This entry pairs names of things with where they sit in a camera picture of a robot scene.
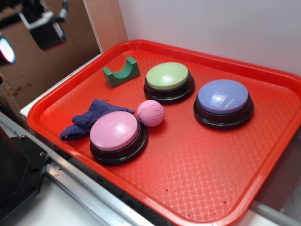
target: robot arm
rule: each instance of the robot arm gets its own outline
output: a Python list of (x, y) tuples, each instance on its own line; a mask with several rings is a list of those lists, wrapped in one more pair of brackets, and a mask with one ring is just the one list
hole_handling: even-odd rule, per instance
[(60, 26), (68, 15), (67, 0), (59, 15), (49, 11), (43, 0), (0, 0), (0, 11), (6, 7), (14, 8), (21, 4), (22, 10), (0, 21), (0, 29), (16, 22), (23, 21), (37, 45), (47, 50), (66, 41), (65, 33)]

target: purple button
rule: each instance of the purple button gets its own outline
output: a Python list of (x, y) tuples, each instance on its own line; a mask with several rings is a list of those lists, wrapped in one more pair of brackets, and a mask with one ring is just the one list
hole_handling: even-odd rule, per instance
[(91, 128), (90, 140), (102, 151), (116, 151), (129, 145), (139, 130), (135, 116), (128, 112), (112, 112), (97, 120)]
[(214, 114), (231, 114), (242, 109), (248, 101), (246, 87), (233, 80), (215, 80), (198, 92), (198, 102), (206, 111)]

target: blue cloth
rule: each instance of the blue cloth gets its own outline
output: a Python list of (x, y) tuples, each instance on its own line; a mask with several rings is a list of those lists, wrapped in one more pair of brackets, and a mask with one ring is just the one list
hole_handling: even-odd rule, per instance
[(81, 115), (75, 115), (72, 118), (74, 125), (68, 126), (63, 132), (61, 132), (60, 139), (67, 141), (89, 136), (93, 124), (98, 119), (108, 113), (116, 111), (125, 111), (131, 114), (134, 114), (135, 112), (125, 107), (114, 106), (103, 100), (95, 99), (87, 112)]

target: red tray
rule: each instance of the red tray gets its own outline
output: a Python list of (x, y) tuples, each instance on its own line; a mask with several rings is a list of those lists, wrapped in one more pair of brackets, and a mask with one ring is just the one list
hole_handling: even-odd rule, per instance
[[(111, 88), (102, 69), (116, 72), (133, 57), (140, 76)], [(59, 134), (95, 98), (136, 110), (146, 100), (146, 73), (163, 62), (187, 66), (196, 82), (191, 97), (166, 105), (164, 122), (148, 128), (145, 151), (130, 163), (97, 163), (89, 138), (63, 142)], [(197, 122), (193, 103), (199, 89), (216, 79), (244, 84), (254, 101), (243, 127), (218, 131)], [(30, 110), (29, 126), (179, 226), (227, 225), (248, 209), (301, 121), (301, 78), (260, 66), (145, 40), (122, 43), (46, 95)]]

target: dimpled ball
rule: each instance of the dimpled ball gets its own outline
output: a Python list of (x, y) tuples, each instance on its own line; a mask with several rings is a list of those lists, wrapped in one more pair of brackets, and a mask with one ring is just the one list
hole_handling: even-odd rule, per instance
[(146, 100), (139, 105), (137, 115), (143, 125), (155, 127), (164, 120), (165, 110), (159, 102)]

